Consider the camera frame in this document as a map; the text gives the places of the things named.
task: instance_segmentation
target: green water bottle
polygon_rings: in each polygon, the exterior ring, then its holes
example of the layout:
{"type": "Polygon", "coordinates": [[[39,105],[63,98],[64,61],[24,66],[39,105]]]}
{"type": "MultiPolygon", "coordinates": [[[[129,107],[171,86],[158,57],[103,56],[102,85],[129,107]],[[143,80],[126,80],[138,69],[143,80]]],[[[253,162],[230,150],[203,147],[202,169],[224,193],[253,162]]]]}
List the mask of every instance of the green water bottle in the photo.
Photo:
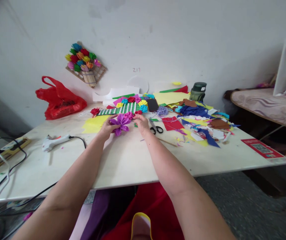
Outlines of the green water bottle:
{"type": "Polygon", "coordinates": [[[207,83],[204,82],[196,82],[194,83],[194,86],[192,90],[190,91],[190,100],[193,101],[203,101],[205,97],[205,90],[206,90],[207,83]]]}

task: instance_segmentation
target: gray floor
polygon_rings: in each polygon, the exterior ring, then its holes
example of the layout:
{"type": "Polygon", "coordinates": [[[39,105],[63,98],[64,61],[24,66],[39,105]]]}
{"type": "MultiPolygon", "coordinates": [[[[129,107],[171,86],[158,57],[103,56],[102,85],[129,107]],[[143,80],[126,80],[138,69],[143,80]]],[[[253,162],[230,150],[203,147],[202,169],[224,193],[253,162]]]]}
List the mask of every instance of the gray floor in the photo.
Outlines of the gray floor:
{"type": "MultiPolygon", "coordinates": [[[[275,168],[286,179],[286,166],[275,168]]],[[[286,197],[273,199],[242,172],[197,178],[238,239],[286,239],[286,197]]],[[[38,203],[22,209],[33,209],[38,203]]],[[[0,239],[23,219],[0,218],[0,239]]]]}

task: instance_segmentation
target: human arm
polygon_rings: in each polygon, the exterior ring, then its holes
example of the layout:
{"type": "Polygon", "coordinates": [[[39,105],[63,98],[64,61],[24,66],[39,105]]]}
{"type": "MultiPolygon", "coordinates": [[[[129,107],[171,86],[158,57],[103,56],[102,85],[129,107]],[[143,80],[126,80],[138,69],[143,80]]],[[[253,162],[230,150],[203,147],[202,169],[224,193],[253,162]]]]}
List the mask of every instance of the human arm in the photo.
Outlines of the human arm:
{"type": "Polygon", "coordinates": [[[81,207],[96,179],[104,143],[119,125],[110,125],[109,117],[40,207],[18,230],[17,239],[69,239],[81,207]]]}
{"type": "Polygon", "coordinates": [[[149,130],[148,120],[141,115],[134,119],[145,139],[158,179],[173,203],[185,239],[235,239],[207,193],[149,130]]]}

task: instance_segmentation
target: black-handled scissors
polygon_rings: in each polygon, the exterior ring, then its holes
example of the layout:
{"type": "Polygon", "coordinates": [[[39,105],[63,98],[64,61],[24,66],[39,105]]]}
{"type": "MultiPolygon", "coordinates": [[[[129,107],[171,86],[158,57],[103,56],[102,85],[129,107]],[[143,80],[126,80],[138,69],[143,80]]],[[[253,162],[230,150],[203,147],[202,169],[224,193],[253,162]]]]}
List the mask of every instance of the black-handled scissors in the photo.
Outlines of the black-handled scissors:
{"type": "Polygon", "coordinates": [[[161,127],[159,127],[159,126],[155,126],[155,124],[153,123],[153,121],[151,120],[151,118],[149,118],[149,121],[150,121],[150,123],[151,123],[151,125],[152,125],[152,127],[150,128],[150,130],[153,131],[153,134],[154,134],[154,135],[156,134],[156,131],[157,131],[158,133],[163,133],[163,129],[162,129],[161,127]]]}

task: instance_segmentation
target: plastic bag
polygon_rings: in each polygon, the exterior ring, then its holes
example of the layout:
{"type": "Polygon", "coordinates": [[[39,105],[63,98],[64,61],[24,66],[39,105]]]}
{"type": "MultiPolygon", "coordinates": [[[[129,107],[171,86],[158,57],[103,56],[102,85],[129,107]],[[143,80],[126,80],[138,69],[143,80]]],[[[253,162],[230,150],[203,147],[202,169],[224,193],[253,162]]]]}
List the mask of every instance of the plastic bag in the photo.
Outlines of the plastic bag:
{"type": "Polygon", "coordinates": [[[39,99],[45,100],[49,103],[49,106],[45,111],[46,120],[54,120],[65,117],[71,113],[79,112],[87,106],[84,99],[76,96],[61,82],[55,80],[54,78],[43,76],[42,82],[51,86],[48,89],[40,88],[39,90],[35,91],[36,96],[39,99]],[[45,82],[45,78],[50,79],[55,86],[45,82]]]}

